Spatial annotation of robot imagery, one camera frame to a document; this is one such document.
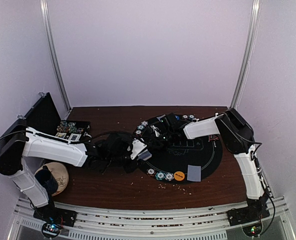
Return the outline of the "aluminium frame post left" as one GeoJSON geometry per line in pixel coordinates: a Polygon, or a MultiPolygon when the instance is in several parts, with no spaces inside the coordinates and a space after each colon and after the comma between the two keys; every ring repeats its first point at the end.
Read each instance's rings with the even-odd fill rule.
{"type": "Polygon", "coordinates": [[[56,81],[59,87],[59,91],[65,106],[65,109],[67,112],[69,112],[71,111],[72,107],[68,99],[67,91],[63,82],[63,78],[62,78],[62,74],[59,66],[58,56],[57,56],[55,42],[54,42],[53,33],[52,33],[48,1],[40,0],[40,7],[41,7],[41,14],[42,14],[45,32],[47,36],[48,47],[50,51],[50,58],[51,58],[54,74],[56,77],[56,81]]]}

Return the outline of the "blue playing card deck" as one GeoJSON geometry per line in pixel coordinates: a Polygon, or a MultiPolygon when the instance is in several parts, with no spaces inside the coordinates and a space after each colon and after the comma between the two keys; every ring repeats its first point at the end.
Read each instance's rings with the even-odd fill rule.
{"type": "Polygon", "coordinates": [[[146,161],[152,157],[152,154],[146,150],[140,154],[138,154],[138,160],[146,161]]]}

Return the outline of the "dark blue mug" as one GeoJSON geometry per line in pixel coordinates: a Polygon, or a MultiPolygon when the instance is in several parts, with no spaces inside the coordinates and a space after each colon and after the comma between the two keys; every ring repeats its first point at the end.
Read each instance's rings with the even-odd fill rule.
{"type": "Polygon", "coordinates": [[[41,170],[35,173],[35,177],[49,194],[53,195],[58,190],[58,182],[46,165],[43,165],[41,170]]]}

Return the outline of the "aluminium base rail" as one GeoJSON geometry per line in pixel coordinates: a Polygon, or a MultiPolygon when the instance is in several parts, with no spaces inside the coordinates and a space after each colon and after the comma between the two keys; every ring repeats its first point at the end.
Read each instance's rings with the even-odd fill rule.
{"type": "MultiPolygon", "coordinates": [[[[66,226],[54,240],[296,240],[290,211],[284,197],[267,203],[271,216],[232,226],[227,211],[242,208],[246,202],[173,210],[120,210],[76,206],[56,202],[59,208],[76,211],[73,227],[66,226]],[[260,237],[245,233],[251,224],[263,225],[260,237]]],[[[20,197],[6,240],[46,240],[41,233],[43,221],[33,217],[30,202],[20,197]]]]}

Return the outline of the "red triangular all-in marker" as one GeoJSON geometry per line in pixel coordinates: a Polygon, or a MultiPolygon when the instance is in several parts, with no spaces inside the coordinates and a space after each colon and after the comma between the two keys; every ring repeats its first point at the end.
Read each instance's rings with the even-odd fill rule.
{"type": "Polygon", "coordinates": [[[219,137],[217,136],[217,135],[209,135],[208,136],[208,141],[210,142],[210,141],[217,141],[217,140],[219,140],[219,137]]]}

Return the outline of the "aluminium frame post right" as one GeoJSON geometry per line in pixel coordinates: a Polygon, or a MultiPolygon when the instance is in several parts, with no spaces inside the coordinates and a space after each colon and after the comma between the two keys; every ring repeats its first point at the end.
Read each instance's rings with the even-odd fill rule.
{"type": "Polygon", "coordinates": [[[248,72],[250,70],[250,59],[256,41],[261,3],[261,0],[252,1],[252,9],[248,27],[248,34],[245,42],[244,54],[241,62],[236,87],[231,100],[230,108],[237,109],[238,105],[240,104],[242,94],[245,88],[248,72]]]}

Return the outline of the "chips row in case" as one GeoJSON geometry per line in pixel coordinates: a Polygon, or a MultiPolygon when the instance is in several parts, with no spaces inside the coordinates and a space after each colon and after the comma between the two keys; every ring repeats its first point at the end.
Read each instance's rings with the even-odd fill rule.
{"type": "Polygon", "coordinates": [[[57,132],[59,133],[78,133],[77,123],[73,121],[60,121],[57,126],[57,132]]]}

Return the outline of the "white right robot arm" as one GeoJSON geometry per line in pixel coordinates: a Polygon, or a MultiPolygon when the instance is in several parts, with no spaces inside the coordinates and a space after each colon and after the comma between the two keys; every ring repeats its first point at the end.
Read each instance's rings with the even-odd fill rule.
{"type": "Polygon", "coordinates": [[[193,115],[164,114],[156,118],[156,123],[150,123],[149,127],[155,137],[158,140],[164,139],[166,144],[176,140],[221,136],[226,149],[234,155],[240,167],[247,199],[250,201],[268,199],[261,166],[256,155],[262,143],[254,140],[252,127],[236,109],[229,108],[202,120],[193,115]]]}

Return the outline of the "white playing card box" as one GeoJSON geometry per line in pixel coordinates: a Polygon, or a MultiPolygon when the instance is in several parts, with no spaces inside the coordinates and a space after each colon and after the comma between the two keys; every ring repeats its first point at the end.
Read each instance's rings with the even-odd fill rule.
{"type": "Polygon", "coordinates": [[[70,140],[70,141],[78,141],[80,138],[81,138],[80,134],[72,133],[69,136],[68,140],[70,140]]]}

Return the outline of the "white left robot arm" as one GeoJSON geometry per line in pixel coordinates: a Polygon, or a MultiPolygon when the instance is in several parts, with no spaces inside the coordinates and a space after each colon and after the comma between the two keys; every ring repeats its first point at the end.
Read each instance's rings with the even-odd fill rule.
{"type": "Polygon", "coordinates": [[[127,167],[147,151],[143,139],[124,131],[109,131],[100,144],[90,140],[72,140],[49,135],[15,121],[0,137],[0,174],[8,176],[49,222],[55,222],[59,210],[50,204],[50,194],[35,178],[25,158],[40,158],[91,167],[96,163],[116,163],[127,167]]]}

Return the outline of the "blue-backed playing card box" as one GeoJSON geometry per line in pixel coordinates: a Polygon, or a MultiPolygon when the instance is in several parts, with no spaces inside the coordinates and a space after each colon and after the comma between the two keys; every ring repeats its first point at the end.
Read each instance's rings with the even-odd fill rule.
{"type": "Polygon", "coordinates": [[[66,137],[66,133],[65,132],[58,132],[58,133],[56,133],[55,137],[64,139],[66,137]]]}

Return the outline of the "yellow big blind button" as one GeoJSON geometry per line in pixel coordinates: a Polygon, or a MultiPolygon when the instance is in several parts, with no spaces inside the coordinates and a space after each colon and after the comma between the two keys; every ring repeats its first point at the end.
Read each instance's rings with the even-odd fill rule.
{"type": "Polygon", "coordinates": [[[183,181],[183,180],[185,179],[185,174],[184,174],[184,172],[182,172],[182,171],[176,171],[176,172],[174,173],[174,179],[175,179],[176,181],[179,181],[179,182],[183,181]]]}

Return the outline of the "round black poker mat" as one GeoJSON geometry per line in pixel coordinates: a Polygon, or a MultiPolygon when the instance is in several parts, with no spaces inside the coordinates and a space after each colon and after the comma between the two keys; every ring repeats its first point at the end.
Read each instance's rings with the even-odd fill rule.
{"type": "MultiPolygon", "coordinates": [[[[147,138],[147,127],[141,130],[141,137],[143,140],[150,140],[147,138]]],[[[148,169],[155,169],[156,173],[171,173],[174,175],[176,171],[184,172],[185,179],[183,181],[159,180],[161,182],[169,182],[174,184],[192,183],[187,180],[188,165],[201,166],[201,180],[210,176],[218,168],[222,160],[223,147],[219,140],[208,141],[208,136],[196,138],[193,140],[183,140],[180,143],[174,143],[166,149],[152,149],[152,157],[146,161],[140,160],[139,168],[141,171],[147,173],[148,169]]]]}

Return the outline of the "beige patterned plate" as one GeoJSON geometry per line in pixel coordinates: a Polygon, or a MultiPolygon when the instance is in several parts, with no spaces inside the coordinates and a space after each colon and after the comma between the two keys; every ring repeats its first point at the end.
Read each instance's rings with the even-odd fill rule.
{"type": "Polygon", "coordinates": [[[50,162],[44,165],[49,168],[54,178],[58,182],[58,190],[56,191],[56,193],[52,194],[52,196],[56,196],[62,193],[69,183],[69,174],[67,168],[59,162],[50,162]]]}

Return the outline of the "black poker set case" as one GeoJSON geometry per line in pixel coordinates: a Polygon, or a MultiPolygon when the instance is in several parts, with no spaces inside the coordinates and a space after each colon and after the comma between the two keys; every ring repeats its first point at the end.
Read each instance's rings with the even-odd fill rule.
{"type": "MultiPolygon", "coordinates": [[[[53,102],[51,94],[40,93],[39,100],[30,108],[30,110],[23,116],[26,120],[27,126],[34,128],[42,133],[55,136],[57,132],[57,126],[60,121],[76,122],[78,127],[78,133],[81,135],[79,141],[85,137],[90,136],[91,124],[89,121],[77,121],[77,120],[63,120],[61,119],[57,108],[53,102]]],[[[73,133],[66,133],[65,140],[68,140],[69,136],[73,133]]]]}

